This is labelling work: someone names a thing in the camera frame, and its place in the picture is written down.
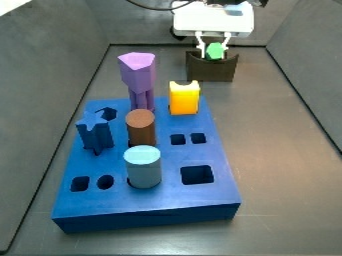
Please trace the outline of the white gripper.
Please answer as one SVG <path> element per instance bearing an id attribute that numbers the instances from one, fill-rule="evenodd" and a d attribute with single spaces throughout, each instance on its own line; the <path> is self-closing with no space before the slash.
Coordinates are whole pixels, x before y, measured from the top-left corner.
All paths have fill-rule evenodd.
<path id="1" fill-rule="evenodd" d="M 232 37 L 247 37 L 254 30 L 252 5 L 243 1 L 238 5 L 206 4 L 200 1 L 180 7 L 184 1 L 175 1 L 174 33 L 178 36 L 194 36 L 196 48 L 200 50 L 200 58 L 206 56 L 206 43 L 203 36 L 224 37 L 223 50 L 228 49 L 228 41 Z"/>

